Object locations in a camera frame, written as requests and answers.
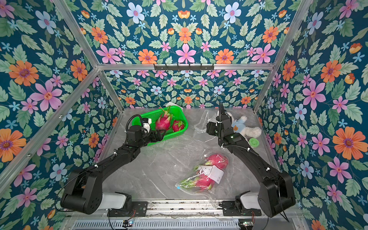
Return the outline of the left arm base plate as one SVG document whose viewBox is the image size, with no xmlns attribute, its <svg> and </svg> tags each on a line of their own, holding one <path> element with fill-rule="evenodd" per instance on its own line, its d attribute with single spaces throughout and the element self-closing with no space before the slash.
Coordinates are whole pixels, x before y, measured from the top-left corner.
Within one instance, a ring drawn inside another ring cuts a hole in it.
<svg viewBox="0 0 368 230">
<path fill-rule="evenodd" d="M 108 212 L 108 217 L 120 218 L 120 217 L 145 217 L 148 210 L 147 201 L 128 201 L 121 209 L 111 209 Z"/>
</svg>

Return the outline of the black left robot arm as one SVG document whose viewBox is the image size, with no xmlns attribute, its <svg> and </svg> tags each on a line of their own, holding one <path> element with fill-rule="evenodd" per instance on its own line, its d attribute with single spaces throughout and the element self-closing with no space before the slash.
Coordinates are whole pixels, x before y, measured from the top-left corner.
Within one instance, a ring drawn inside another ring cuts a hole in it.
<svg viewBox="0 0 368 230">
<path fill-rule="evenodd" d="M 153 130 L 150 120 L 140 115 L 138 125 L 126 125 L 126 139 L 113 154 L 86 169 L 75 170 L 65 184 L 60 206 L 68 211 L 93 214 L 97 210 L 120 209 L 132 211 L 131 196 L 125 193 L 104 193 L 103 182 L 122 166 L 134 161 L 141 149 L 150 143 L 160 142 L 166 134 L 165 129 Z"/>
</svg>

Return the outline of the green plastic basket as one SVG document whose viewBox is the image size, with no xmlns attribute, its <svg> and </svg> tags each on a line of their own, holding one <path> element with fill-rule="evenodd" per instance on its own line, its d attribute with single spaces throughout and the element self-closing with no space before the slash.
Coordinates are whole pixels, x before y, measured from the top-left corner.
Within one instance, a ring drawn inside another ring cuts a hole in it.
<svg viewBox="0 0 368 230">
<path fill-rule="evenodd" d="M 184 134 L 184 132 L 188 129 L 188 121 L 186 116 L 184 115 L 183 110 L 178 106 L 171 106 L 171 113 L 173 115 L 172 121 L 171 121 L 171 128 L 166 132 L 163 141 L 173 139 L 176 137 L 179 137 L 180 135 Z M 162 110 L 157 109 L 151 112 L 144 113 L 141 116 L 143 123 L 149 123 L 151 130 L 156 130 L 155 128 L 155 122 L 159 118 L 159 116 L 162 114 Z M 178 132 L 173 132 L 172 125 L 175 120 L 181 120 L 185 122 L 185 128 Z"/>
</svg>

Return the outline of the pink dragon fruit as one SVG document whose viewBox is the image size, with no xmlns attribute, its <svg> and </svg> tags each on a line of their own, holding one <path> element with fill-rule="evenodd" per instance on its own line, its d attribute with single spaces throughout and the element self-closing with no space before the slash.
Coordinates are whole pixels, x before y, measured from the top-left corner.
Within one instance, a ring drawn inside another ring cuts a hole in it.
<svg viewBox="0 0 368 230">
<path fill-rule="evenodd" d="M 185 128 L 185 122 L 181 120 L 175 120 L 172 125 L 173 132 L 181 131 Z"/>
<path fill-rule="evenodd" d="M 206 158 L 205 162 L 201 165 L 203 166 L 216 166 L 222 171 L 225 171 L 226 167 L 229 164 L 229 160 L 222 154 L 213 154 Z"/>
<path fill-rule="evenodd" d="M 215 184 L 215 181 L 210 179 L 205 174 L 197 174 L 184 179 L 178 183 L 180 188 L 195 188 L 200 190 L 211 190 Z"/>
<path fill-rule="evenodd" d="M 171 106 L 166 107 L 165 109 L 161 108 L 162 114 L 155 122 L 156 130 L 165 130 L 168 131 L 171 128 L 171 121 L 173 119 L 173 115 L 171 113 Z"/>
</svg>

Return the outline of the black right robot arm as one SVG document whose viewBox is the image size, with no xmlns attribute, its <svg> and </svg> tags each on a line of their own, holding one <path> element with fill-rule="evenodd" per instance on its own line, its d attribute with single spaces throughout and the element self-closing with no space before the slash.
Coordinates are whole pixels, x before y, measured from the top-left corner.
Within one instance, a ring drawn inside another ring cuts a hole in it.
<svg viewBox="0 0 368 230">
<path fill-rule="evenodd" d="M 243 213 L 257 209 L 272 218 L 278 214 L 286 217 L 285 210 L 296 204 L 293 181 L 287 172 L 280 172 L 267 163 L 252 149 L 250 142 L 233 131 L 232 117 L 222 103 L 216 122 L 208 122 L 206 133 L 218 138 L 218 144 L 240 159 L 255 176 L 259 183 L 259 191 L 246 191 L 235 198 L 235 210 Z"/>
</svg>

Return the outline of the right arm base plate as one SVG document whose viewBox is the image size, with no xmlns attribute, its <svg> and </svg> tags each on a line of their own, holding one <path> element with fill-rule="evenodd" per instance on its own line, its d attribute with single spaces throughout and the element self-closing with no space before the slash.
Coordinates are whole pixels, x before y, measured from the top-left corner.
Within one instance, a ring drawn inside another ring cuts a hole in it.
<svg viewBox="0 0 368 230">
<path fill-rule="evenodd" d="M 247 209 L 240 201 L 222 201 L 219 206 L 223 210 L 224 216 L 261 216 L 262 212 L 260 209 Z"/>
</svg>

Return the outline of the clear zip-top bag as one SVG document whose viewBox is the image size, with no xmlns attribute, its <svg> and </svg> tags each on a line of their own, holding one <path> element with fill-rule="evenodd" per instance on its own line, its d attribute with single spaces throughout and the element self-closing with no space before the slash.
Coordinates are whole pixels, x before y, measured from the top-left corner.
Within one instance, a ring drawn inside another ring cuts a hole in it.
<svg viewBox="0 0 368 230">
<path fill-rule="evenodd" d="M 192 194 L 210 191 L 221 182 L 228 164 L 229 160 L 223 154 L 205 155 L 204 159 L 193 167 L 190 175 L 175 186 Z"/>
<path fill-rule="evenodd" d="M 199 134 L 206 134 L 207 124 L 209 122 L 216 122 L 217 115 L 218 110 L 203 110 L 203 114 L 199 117 L 199 121 L 194 125 L 195 132 Z"/>
</svg>

